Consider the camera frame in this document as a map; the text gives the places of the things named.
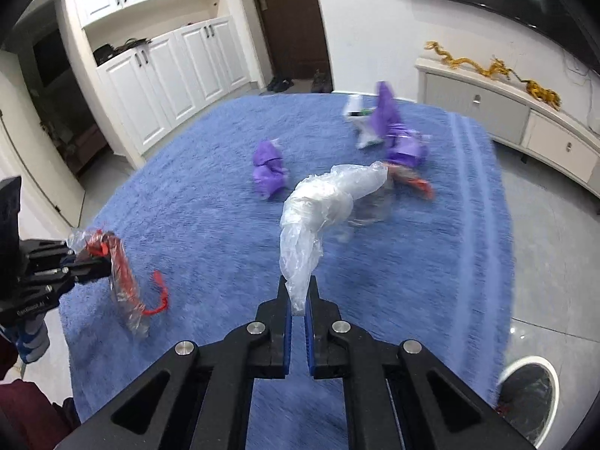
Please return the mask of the blue white gloved left hand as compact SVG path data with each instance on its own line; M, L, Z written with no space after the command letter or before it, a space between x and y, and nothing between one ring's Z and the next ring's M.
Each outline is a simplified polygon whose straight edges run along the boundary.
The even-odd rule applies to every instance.
M14 345L26 365L39 360L50 346L44 314L20 320L11 327L1 327L1 333Z

